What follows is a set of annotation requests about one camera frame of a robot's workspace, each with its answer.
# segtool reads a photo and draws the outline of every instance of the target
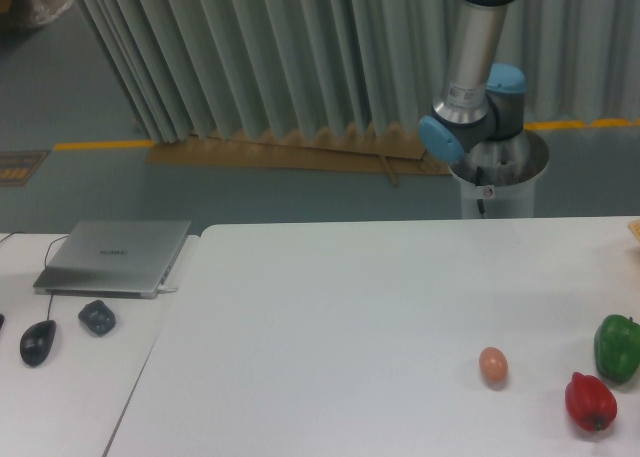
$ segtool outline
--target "white table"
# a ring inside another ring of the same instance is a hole
[[[0,455],[100,457],[110,442],[175,294],[155,300],[103,299],[117,324],[91,335],[78,312],[96,298],[55,295],[57,331],[51,353],[36,368],[22,362],[20,338],[45,320],[49,296],[32,285],[56,235],[14,235],[0,244]],[[180,283],[195,250],[189,237],[168,286]],[[51,258],[62,242],[54,244]]]
[[[636,455],[637,378],[597,436],[564,404],[604,317],[640,319],[630,220],[212,227],[109,457]]]

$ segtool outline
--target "laptop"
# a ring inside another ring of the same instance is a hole
[[[79,222],[33,287],[38,293],[155,298],[182,249],[190,224]]]

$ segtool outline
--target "red bell pepper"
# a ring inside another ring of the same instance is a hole
[[[590,432],[609,427],[618,413],[616,398],[600,379],[592,375],[574,372],[564,399],[571,418]]]

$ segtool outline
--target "yellow tape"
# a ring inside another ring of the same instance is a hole
[[[602,127],[635,127],[640,125],[640,119],[631,122],[625,119],[600,119],[587,125],[580,120],[564,120],[556,122],[530,122],[524,124],[527,130],[563,130],[563,129],[589,129]]]
[[[95,149],[132,149],[139,147],[153,147],[150,140],[118,140],[110,142],[74,142],[70,144],[56,144],[53,150],[95,150]]]

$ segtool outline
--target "floor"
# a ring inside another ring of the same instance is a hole
[[[640,127],[540,132],[551,163],[536,217],[640,215]],[[138,140],[124,94],[72,8],[0,36],[0,151]],[[212,224],[457,219],[451,177],[151,165],[148,149],[52,152],[24,187],[0,188],[0,232],[68,232],[83,219]]]

